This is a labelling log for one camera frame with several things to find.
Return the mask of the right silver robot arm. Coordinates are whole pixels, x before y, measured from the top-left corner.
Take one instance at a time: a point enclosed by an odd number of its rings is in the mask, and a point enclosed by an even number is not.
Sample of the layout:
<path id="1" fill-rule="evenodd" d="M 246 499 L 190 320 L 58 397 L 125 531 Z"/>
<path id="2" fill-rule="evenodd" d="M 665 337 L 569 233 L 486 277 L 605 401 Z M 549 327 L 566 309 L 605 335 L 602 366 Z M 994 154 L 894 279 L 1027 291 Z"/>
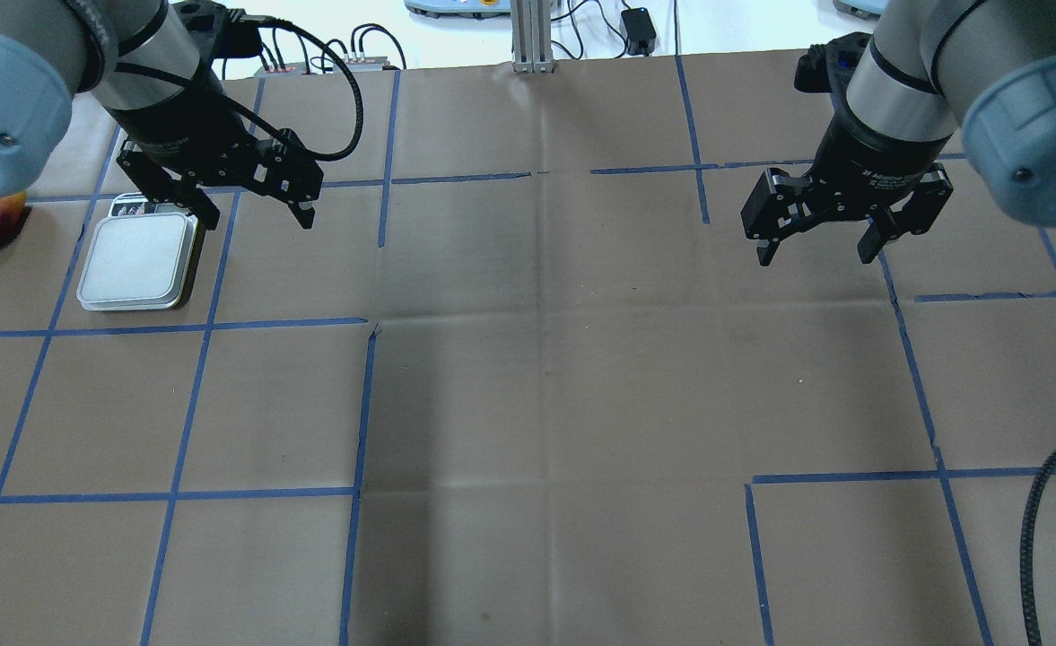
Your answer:
<path id="1" fill-rule="evenodd" d="M 1056 1 L 889 1 L 872 33 L 808 49 L 793 84 L 833 115 L 806 173 L 766 169 L 746 200 L 761 266 L 824 223 L 868 222 L 863 263 L 929 232 L 953 135 L 1005 215 L 1056 229 Z"/>

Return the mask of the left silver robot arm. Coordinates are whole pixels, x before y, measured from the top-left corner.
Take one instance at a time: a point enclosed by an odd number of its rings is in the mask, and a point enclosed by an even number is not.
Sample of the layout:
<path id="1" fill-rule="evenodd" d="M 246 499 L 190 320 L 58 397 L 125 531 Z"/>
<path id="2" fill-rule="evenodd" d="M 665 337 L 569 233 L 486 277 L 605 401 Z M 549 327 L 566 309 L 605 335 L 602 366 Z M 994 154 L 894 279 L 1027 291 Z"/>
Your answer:
<path id="1" fill-rule="evenodd" d="M 309 229 L 323 173 L 289 128 L 249 133 L 215 60 L 260 50 L 265 17 L 213 1 L 0 1 L 0 196 L 42 176 L 89 93 L 121 127 L 118 167 L 145 200 L 188 210 L 208 230 L 206 188 L 283 202 Z"/>

